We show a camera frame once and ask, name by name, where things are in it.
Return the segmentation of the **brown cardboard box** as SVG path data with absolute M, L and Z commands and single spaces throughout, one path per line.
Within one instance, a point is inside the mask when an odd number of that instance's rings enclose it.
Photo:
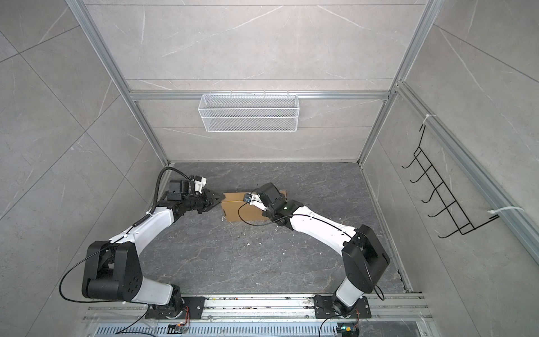
M 245 220 L 247 223 L 258 224 L 266 223 L 269 218 L 262 215 L 262 211 L 250 204 L 245 204 L 244 195 L 245 192 L 230 192 L 225 193 L 225 199 L 220 203 L 223 216 L 229 222 L 242 222 Z

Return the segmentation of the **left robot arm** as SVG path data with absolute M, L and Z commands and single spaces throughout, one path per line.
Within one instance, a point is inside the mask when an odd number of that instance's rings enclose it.
M 108 241 L 96 241 L 87 249 L 81 293 L 86 299 L 178 307 L 178 286 L 143 275 L 139 256 L 161 232 L 189 211 L 206 213 L 225 198 L 205 188 L 206 179 L 172 180 L 164 196 L 138 222 Z

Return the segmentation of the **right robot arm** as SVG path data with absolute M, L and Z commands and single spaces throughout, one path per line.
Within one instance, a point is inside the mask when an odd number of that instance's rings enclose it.
M 260 209 L 272 223 L 307 234 L 342 257 L 345 278 L 331 298 L 335 315 L 347 317 L 366 293 L 377 291 L 390 257 L 372 228 L 345 226 L 321 216 L 303 203 L 287 199 L 273 183 L 245 194 L 244 202 Z

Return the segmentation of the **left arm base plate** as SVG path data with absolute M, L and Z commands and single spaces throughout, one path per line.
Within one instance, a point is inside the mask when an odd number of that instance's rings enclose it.
M 172 299 L 168 305 L 151 305 L 145 314 L 146 319 L 153 320 L 184 320 L 187 315 L 191 320 L 202 318 L 206 298 L 203 296 L 182 297 Z

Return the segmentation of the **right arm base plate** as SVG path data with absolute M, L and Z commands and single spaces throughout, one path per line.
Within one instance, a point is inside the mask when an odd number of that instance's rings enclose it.
M 353 306 L 346 306 L 335 296 L 316 295 L 313 297 L 315 317 L 326 319 L 330 317 L 342 318 L 372 318 L 370 305 L 366 297 L 358 299 Z

